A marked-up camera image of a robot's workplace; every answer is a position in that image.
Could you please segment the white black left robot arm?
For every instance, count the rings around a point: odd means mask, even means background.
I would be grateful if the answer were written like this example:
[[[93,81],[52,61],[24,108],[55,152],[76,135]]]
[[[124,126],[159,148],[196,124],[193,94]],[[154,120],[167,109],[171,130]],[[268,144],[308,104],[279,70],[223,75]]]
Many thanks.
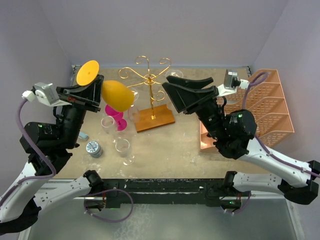
[[[64,186],[38,193],[38,190],[59,173],[78,147],[78,136],[86,112],[99,112],[104,77],[97,75],[85,86],[55,87],[52,83],[36,83],[22,95],[22,103],[37,100],[56,109],[55,123],[22,124],[20,112],[15,120],[21,131],[19,140],[28,160],[9,189],[0,198],[0,233],[22,232],[37,222],[46,211],[64,201],[82,196],[98,196],[104,181],[95,170],[86,171]]]

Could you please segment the orange plastic goblet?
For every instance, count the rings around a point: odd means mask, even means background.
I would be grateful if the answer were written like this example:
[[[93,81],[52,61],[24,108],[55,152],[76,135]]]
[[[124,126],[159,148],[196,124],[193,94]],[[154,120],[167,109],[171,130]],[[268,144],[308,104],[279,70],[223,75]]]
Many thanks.
[[[76,83],[88,87],[98,77],[100,65],[96,60],[89,60],[77,72]],[[134,93],[123,83],[116,80],[102,81],[102,98],[117,112],[127,111],[134,102]]]

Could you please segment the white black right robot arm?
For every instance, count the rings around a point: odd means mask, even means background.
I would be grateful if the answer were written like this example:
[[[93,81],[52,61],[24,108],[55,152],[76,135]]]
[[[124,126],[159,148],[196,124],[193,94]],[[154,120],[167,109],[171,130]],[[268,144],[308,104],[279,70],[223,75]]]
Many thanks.
[[[222,183],[226,195],[259,191],[309,205],[318,197],[316,178],[320,176],[320,164],[293,159],[265,146],[256,134],[257,124],[249,110],[242,108],[227,114],[224,105],[217,102],[217,98],[226,98],[238,89],[248,91],[253,85],[253,82],[240,79],[235,72],[227,71],[219,86],[213,85],[210,77],[191,80],[170,75],[162,87],[178,113],[197,115],[223,157],[267,170],[266,174],[252,175],[228,172]]]

